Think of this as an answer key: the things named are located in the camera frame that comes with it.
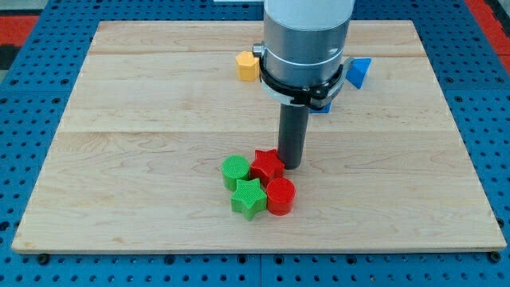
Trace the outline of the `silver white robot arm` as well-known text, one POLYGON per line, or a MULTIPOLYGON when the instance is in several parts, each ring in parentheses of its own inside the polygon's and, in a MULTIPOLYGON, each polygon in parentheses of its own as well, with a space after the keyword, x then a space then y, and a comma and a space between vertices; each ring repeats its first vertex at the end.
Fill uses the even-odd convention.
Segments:
POLYGON ((355 0, 266 0, 265 71, 296 87, 317 86, 339 69, 355 0))

